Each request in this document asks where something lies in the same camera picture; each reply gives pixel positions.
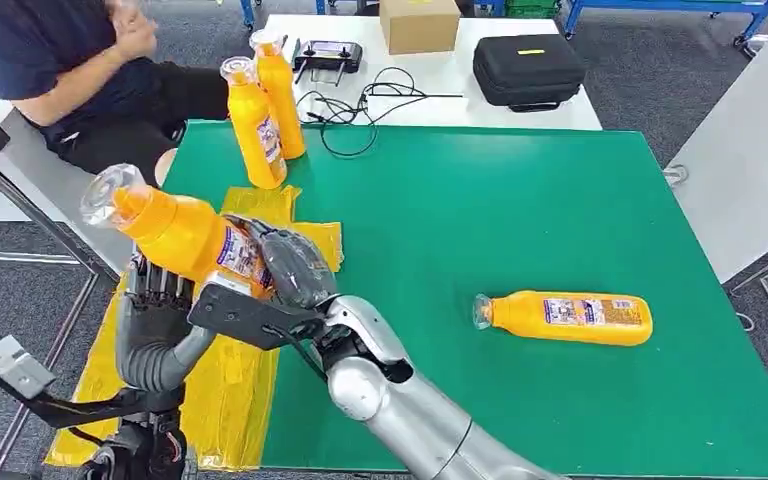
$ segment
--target gray carpet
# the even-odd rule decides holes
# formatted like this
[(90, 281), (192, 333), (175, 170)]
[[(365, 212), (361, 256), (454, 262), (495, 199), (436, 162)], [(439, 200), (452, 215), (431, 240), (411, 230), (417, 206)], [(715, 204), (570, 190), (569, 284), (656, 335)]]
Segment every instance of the gray carpet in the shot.
[[(63, 253), (59, 245), (28, 223), (0, 223), (0, 251)], [(0, 338), (14, 335), (42, 360), (87, 275), (81, 266), (0, 262)], [(52, 386), (53, 392), (68, 397), (74, 390), (111, 293), (108, 281), (101, 280), (95, 287), (54, 368), (58, 381)], [(0, 440), (17, 408), (18, 403), (0, 390)], [(41, 455), (52, 436), (48, 426), (32, 418), (5, 468), (26, 473), (39, 470)]]
[[(158, 60), (217, 68), (224, 58), (251, 54), (236, 0), (225, 0), (221, 6), (212, 0), (144, 1), (148, 14), (160, 24)], [(351, 14), (353, 9), (353, 2), (340, 2), (337, 10)], [(315, 12), (313, 0), (264, 0), (255, 10), (258, 26), (269, 13)], [(712, 20), (704, 13), (585, 10), (572, 44), (589, 67), (586, 87), (604, 127), (642, 131), (658, 161), (666, 164), (746, 66), (747, 60), (730, 43), (747, 22), (748, 16), (736, 14)], [(768, 31), (768, 22), (764, 30)], [(692, 98), (685, 94), (688, 90), (694, 92)], [(25, 224), (0, 224), (0, 249), (57, 252), (56, 244)], [(0, 264), (0, 337), (13, 333), (28, 350), (44, 356), (83, 278), (78, 267)], [(60, 376), (56, 392), (66, 395), (74, 388), (110, 293), (109, 285), (96, 288), (55, 369)], [(763, 291), (753, 285), (732, 300), (737, 311), (757, 323), (749, 335), (768, 369), (768, 301)], [(15, 407), (0, 393), (0, 438)], [(51, 434), (39, 421), (32, 421), (8, 469), (70, 478), (69, 469), (39, 466)], [(356, 478), (307, 472), (209, 473), (203, 478), (314, 476)]]

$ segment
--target plastic bottle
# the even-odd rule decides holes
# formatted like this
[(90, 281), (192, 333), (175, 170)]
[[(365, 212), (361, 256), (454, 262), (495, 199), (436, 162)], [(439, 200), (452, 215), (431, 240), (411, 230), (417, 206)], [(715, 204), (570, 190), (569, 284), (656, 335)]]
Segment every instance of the plastic bottle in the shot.
[(639, 297), (601, 293), (522, 291), (475, 297), (473, 321), (520, 337), (606, 345), (639, 345), (652, 335), (652, 314)]
[(269, 274), (257, 244), (202, 200), (170, 195), (146, 185), (133, 165), (101, 172), (81, 199), (90, 225), (131, 237), (152, 263), (196, 284), (217, 270), (239, 279), (263, 298)]
[(269, 100), (258, 86), (254, 61), (231, 57), (222, 62), (221, 72), (228, 81), (228, 112), (249, 181), (256, 187), (276, 188), (287, 178), (287, 163), (269, 114)]
[(282, 37), (258, 30), (252, 33), (249, 43), (257, 58), (260, 85), (266, 90), (275, 121), (278, 122), (284, 158), (301, 157), (305, 152), (304, 137), (293, 97), (293, 69), (281, 52)]

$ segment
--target lying bottle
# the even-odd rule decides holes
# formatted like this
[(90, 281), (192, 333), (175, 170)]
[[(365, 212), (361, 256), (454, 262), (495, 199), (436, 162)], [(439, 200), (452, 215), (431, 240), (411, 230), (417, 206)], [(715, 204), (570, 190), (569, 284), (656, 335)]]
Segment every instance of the lying bottle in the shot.
[(504, 298), (477, 295), (473, 321), (520, 337), (640, 345), (652, 335), (652, 314), (639, 297), (522, 291)]
[(113, 165), (98, 174), (80, 210), (88, 224), (116, 228), (152, 263), (196, 284), (218, 270), (248, 285), (253, 297), (267, 295), (269, 273), (248, 233), (207, 202), (147, 185), (133, 165)]

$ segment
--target black carrying case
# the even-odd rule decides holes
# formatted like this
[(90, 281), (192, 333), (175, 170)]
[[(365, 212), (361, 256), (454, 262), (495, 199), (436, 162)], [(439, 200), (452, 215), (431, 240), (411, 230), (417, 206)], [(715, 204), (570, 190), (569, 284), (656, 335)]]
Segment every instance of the black carrying case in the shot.
[(578, 93), (586, 73), (559, 34), (482, 38), (472, 71), (488, 103), (515, 112), (558, 108)]

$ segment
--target person's hand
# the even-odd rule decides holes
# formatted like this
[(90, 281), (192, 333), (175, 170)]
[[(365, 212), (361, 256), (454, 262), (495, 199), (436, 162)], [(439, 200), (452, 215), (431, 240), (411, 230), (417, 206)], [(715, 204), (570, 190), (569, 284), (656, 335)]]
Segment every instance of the person's hand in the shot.
[(124, 61), (147, 57), (157, 48), (157, 24), (136, 7), (117, 4), (111, 7), (110, 22), (116, 31), (114, 48)]

